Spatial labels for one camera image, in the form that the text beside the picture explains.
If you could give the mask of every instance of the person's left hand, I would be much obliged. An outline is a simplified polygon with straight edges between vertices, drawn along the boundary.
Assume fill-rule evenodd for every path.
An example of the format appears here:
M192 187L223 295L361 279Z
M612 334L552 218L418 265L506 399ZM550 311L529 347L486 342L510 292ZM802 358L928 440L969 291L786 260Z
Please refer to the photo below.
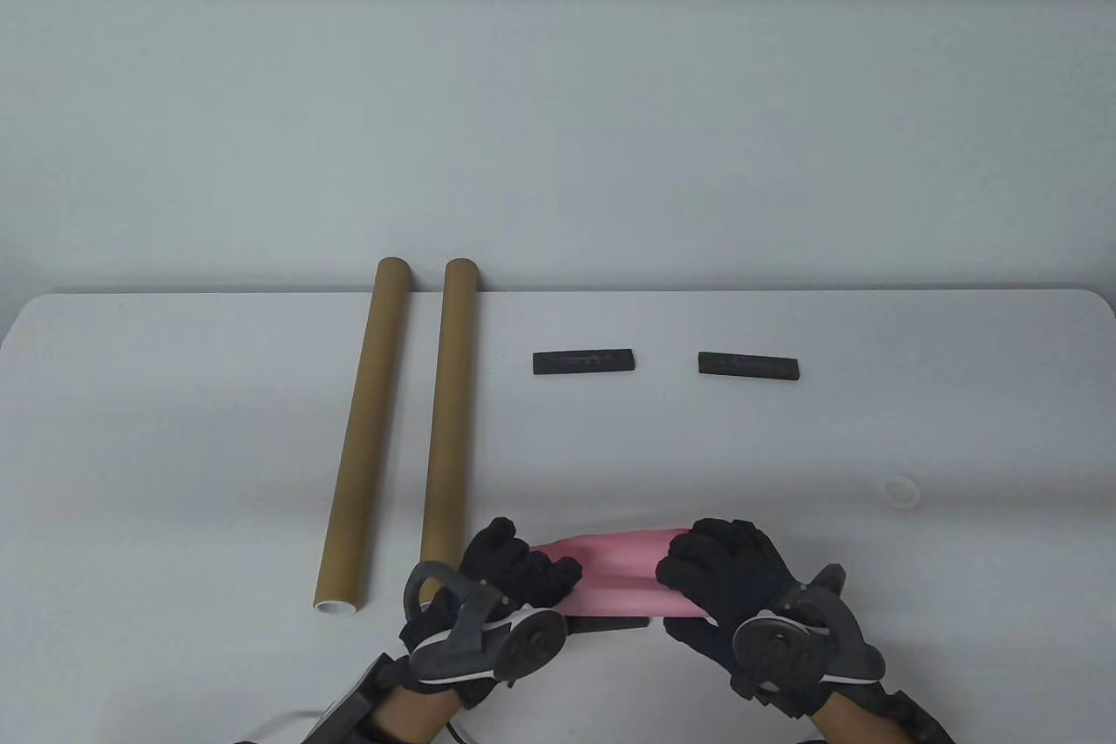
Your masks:
M551 561L541 552L516 538L516 524L507 518L496 518L478 532L461 559L461 573L473 581L487 581L502 592L508 605L490 618L502 619L530 605L552 608L573 592L581 580L581 564L573 558ZM400 639L413 651L425 639L449 630L458 618L461 602L445 588L434 593L426 609L400 631ZM496 680L471 680L456 685L462 704L471 708L488 697ZM446 690L450 686L415 688L413 690Z

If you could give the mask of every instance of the cable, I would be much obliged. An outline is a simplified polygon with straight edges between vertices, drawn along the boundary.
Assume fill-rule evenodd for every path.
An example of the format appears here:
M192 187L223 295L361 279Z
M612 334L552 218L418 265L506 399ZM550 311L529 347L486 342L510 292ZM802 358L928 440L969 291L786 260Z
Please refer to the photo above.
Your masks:
M290 726L296 721L302 721L306 718L317 721L325 714L326 711L323 709L295 709L294 712L283 712L272 718L269 718L268 721L263 721L262 724L257 726L244 737L249 742L258 738L267 738L268 736L275 735L280 729Z
M473 742L463 737L461 733L454 729L453 724L446 724L445 728L450 731L450 737L453 738L455 742L458 742L458 744L473 744Z

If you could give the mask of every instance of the finger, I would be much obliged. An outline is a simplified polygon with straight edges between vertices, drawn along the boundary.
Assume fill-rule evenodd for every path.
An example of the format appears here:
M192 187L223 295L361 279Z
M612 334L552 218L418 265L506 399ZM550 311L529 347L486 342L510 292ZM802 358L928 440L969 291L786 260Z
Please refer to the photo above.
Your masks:
M470 545L477 545L480 550L491 552L497 549L499 544L507 543L507 541L510 541L511 538L514 537L514 523L507 518L494 518L491 523L473 535L473 540Z
M549 576L550 583L561 601L574 591L578 581L581 580L581 564L576 558L560 558L550 566Z
M521 571L529 574L532 579L545 579L547 572L550 571L550 559L538 550L528 553L521 563Z
M732 555L721 541L698 532L686 532L674 538L666 554L702 566L713 572L728 570L732 566Z
M709 611L712 581L710 573L700 566L667 555L658 561L655 580L663 587L677 590L702 610Z
M740 530L743 537L748 538L758 557L761 557L761 559L769 563L786 568L787 563L782 560L782 555L779 554L779 550L775 548L771 539L757 524L751 521L738 520L733 521L733 525Z
M539 592L530 605L537 608L552 608L574 592L581 580L581 564L573 558L562 558L548 566Z
M667 636L693 648L698 654L725 668L732 667L732 650L718 634L718 629L704 619L666 618L663 627Z
M520 564L530 553L531 548L522 538L510 538L510 540L499 544L492 551L490 566L498 566L502 570L510 570Z
M718 520L718 518L705 518L705 520L700 520L694 523L693 531L698 534L703 534L713 540L718 541L729 552L739 552L741 545L744 541L744 533L740 531L737 525L729 523L727 520Z

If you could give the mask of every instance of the wrist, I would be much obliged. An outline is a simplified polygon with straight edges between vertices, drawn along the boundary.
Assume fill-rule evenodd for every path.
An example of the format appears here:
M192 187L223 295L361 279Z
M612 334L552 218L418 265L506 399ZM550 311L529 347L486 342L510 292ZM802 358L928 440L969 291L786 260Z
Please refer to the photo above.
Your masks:
M818 706L818 708L816 708L814 712L808 712L806 714L809 716L811 721L825 722L825 719L830 715L833 715L835 712L840 712L839 708L840 703L841 703L840 696L836 692L830 692L829 696L825 699L825 702L820 706Z
M369 718L373 740L377 733L391 738L386 744L429 744L461 708L458 693L421 695L397 686L376 707Z

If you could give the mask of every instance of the black rectangular bar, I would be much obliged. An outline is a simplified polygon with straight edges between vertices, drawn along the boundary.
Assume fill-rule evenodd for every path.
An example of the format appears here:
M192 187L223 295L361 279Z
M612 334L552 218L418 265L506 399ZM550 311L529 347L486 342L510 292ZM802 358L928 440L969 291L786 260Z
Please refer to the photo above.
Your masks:
M651 619L645 616L567 616L567 634L603 634L609 630L646 628Z
M538 350L535 374L631 373L635 355L631 349Z
M760 354L721 354L716 350L698 352L701 374L729 374L734 378L773 378L798 380L797 358L766 358Z

